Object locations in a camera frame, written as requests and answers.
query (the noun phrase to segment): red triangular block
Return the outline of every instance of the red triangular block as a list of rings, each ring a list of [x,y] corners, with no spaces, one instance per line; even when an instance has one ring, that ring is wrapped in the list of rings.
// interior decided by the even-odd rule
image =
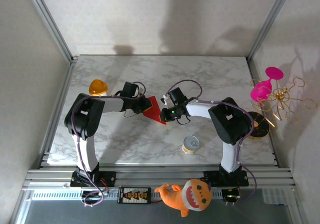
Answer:
[[[161,110],[160,110],[160,107],[158,105],[156,97],[155,96],[151,96],[148,99],[151,100],[152,107],[150,107],[149,109],[144,111],[143,115],[145,117],[148,117],[148,118],[150,118],[152,120],[155,120],[157,122],[160,122],[160,123],[166,125],[166,123],[161,121],[161,119],[160,119]]]

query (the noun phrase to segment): orange plush toy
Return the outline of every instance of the orange plush toy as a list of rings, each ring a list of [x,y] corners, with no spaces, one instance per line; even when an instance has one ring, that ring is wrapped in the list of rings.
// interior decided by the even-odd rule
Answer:
[[[179,185],[172,185],[174,192],[168,190],[168,184],[156,189],[160,192],[163,202],[181,211],[181,216],[186,217],[190,210],[201,211],[210,204],[212,194],[207,183],[192,179],[188,180],[183,189]]]

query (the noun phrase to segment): circuit board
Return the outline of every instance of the circuit board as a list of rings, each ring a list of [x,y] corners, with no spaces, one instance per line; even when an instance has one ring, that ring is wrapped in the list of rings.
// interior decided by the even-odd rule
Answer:
[[[119,204],[150,204],[150,187],[119,187]]]

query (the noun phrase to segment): white wall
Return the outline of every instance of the white wall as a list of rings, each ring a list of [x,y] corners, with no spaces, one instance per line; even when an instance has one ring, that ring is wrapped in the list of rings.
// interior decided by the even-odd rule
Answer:
[[[246,56],[275,0],[45,0],[73,55]]]
[[[320,104],[320,0],[286,0],[254,62],[261,79],[266,78],[266,67],[280,67],[282,86],[302,77],[307,85],[298,96]],[[293,103],[300,123],[278,122],[275,145],[283,165],[293,171],[309,222],[320,223],[320,107],[311,111]]]
[[[0,223],[8,223],[68,64],[31,0],[0,0],[0,9]]]

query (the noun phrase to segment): pink wine glass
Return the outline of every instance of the pink wine glass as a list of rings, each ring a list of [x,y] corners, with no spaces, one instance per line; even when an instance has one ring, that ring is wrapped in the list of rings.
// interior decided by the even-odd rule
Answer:
[[[280,80],[284,77],[282,70],[276,67],[268,67],[265,70],[269,79],[259,82],[250,93],[251,98],[256,102],[259,102],[259,98],[268,99],[268,95],[271,94],[272,91],[271,80]]]

